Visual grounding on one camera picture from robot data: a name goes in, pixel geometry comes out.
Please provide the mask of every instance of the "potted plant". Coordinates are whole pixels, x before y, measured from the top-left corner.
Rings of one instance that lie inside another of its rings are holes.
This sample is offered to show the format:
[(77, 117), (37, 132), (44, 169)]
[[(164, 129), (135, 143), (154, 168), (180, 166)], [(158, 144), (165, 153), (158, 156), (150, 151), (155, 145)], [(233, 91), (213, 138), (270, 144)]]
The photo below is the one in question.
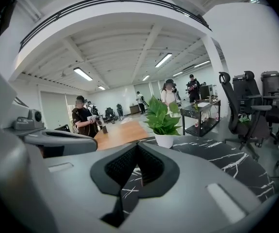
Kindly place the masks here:
[[(174, 114), (179, 113), (175, 102), (169, 104), (169, 110)], [(152, 96), (149, 101), (147, 121), (149, 128), (153, 130), (155, 139), (160, 147), (170, 148), (173, 146), (174, 135), (179, 135), (176, 126), (180, 117), (171, 117), (167, 106)]]

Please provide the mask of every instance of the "flower pot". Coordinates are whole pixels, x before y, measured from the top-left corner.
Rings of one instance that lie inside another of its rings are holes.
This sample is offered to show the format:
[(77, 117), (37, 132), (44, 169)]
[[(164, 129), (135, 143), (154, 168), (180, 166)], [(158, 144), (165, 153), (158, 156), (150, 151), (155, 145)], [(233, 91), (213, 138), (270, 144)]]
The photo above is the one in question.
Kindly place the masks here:
[(173, 146), (174, 137), (172, 135), (154, 133), (154, 136), (160, 147), (169, 149)]

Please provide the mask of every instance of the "wooden tabletop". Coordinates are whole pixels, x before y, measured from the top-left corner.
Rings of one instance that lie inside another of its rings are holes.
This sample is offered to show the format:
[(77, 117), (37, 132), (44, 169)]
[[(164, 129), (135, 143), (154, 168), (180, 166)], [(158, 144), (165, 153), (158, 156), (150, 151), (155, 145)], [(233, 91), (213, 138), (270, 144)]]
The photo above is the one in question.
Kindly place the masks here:
[(94, 139), (98, 143), (97, 150), (106, 150), (147, 137), (147, 132), (140, 126), (139, 122), (132, 121), (120, 124), (114, 129), (108, 130), (106, 134), (101, 130)]

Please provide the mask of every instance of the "black railing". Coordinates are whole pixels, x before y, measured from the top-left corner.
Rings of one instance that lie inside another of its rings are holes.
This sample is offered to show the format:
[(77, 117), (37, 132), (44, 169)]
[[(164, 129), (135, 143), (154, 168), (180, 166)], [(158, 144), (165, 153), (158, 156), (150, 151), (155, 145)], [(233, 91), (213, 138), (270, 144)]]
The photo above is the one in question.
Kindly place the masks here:
[(143, 3), (150, 3), (158, 6), (162, 6), (171, 10), (175, 10), (176, 12), (185, 14), (186, 16), (189, 16), (190, 18), (196, 20), (197, 22), (203, 24), (205, 27), (208, 27), (206, 21), (201, 16), (196, 16), (192, 14), (191, 12), (173, 4), (167, 1), (163, 0), (84, 0), (78, 3), (75, 3), (71, 6), (68, 6), (67, 8), (64, 8), (60, 10), (59, 12), (51, 15), (47, 19), (45, 19), (43, 22), (41, 22), (37, 27), (35, 27), (21, 42), (20, 49), (21, 50), (37, 33), (39, 33), (41, 30), (43, 30), (46, 26), (50, 25), (51, 23), (57, 21), (59, 18), (62, 18), (74, 11), (97, 5), (102, 3), (109, 3), (109, 2), (143, 2)]

